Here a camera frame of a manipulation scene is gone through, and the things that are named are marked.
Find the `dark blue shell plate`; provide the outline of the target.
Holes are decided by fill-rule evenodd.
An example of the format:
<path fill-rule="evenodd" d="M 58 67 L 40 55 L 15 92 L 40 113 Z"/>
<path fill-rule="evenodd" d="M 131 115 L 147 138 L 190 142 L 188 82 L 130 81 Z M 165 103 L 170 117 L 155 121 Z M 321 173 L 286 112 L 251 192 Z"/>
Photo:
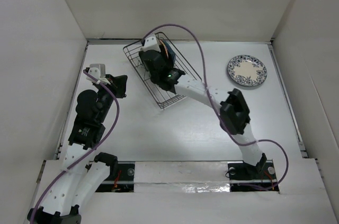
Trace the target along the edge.
<path fill-rule="evenodd" d="M 171 61 L 172 65 L 174 66 L 175 65 L 175 61 L 176 61 L 176 53 L 173 51 L 172 47 L 167 43 L 167 41 L 165 41 L 165 42 L 166 42 L 168 51 L 169 51 L 170 56 L 171 56 L 170 61 Z"/>

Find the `blue floral round plate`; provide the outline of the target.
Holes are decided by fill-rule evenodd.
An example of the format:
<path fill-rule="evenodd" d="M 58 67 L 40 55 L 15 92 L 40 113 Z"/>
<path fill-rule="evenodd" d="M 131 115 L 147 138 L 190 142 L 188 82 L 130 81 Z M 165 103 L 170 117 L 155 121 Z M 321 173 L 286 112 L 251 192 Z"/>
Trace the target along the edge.
<path fill-rule="evenodd" d="M 258 58 L 250 55 L 232 57 L 227 64 L 227 73 L 237 84 L 257 87 L 267 79 L 267 68 Z"/>

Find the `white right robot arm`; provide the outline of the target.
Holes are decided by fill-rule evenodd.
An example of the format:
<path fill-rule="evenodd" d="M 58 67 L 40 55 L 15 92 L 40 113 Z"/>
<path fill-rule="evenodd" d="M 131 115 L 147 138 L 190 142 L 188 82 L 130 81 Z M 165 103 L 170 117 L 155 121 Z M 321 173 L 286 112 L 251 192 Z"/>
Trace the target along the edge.
<path fill-rule="evenodd" d="M 152 83 L 164 91 L 205 104 L 216 112 L 221 128 L 242 153 L 243 163 L 239 169 L 242 179 L 254 180 L 264 172 L 267 157 L 252 133 L 249 107 L 240 90 L 235 88 L 226 92 L 207 87 L 205 83 L 175 68 L 170 56 L 160 48 L 141 48 L 139 58 L 149 72 Z"/>

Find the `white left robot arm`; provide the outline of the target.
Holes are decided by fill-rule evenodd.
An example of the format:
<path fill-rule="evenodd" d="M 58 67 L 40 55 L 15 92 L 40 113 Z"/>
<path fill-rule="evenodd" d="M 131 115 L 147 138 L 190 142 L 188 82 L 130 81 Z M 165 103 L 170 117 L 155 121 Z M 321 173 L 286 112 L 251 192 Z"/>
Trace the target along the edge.
<path fill-rule="evenodd" d="M 88 75 L 95 90 L 82 91 L 77 97 L 76 118 L 60 174 L 47 186 L 30 209 L 29 223 L 80 223 L 81 209 L 105 180 L 118 176 L 115 155 L 96 153 L 113 131 L 103 124 L 113 103 L 126 96 L 126 75 L 102 78 Z"/>

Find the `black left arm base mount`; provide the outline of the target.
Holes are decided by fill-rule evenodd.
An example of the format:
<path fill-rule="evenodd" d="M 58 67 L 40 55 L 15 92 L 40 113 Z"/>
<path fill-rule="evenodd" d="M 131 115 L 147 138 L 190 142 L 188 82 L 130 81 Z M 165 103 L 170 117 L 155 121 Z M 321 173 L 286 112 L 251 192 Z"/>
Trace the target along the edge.
<path fill-rule="evenodd" d="M 134 192 L 135 162 L 118 162 L 115 174 L 102 182 L 102 192 L 129 193 Z"/>

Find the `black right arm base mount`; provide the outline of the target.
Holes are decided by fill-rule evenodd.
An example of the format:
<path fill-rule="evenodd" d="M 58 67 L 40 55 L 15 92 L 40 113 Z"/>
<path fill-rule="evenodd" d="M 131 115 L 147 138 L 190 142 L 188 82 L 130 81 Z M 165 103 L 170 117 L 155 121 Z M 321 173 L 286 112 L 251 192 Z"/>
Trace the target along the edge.
<path fill-rule="evenodd" d="M 275 168 L 272 162 L 265 163 L 263 170 L 259 173 L 251 171 L 245 163 L 228 163 L 228 171 L 225 176 L 230 180 L 231 192 L 254 192 L 268 191 L 279 192 Z"/>

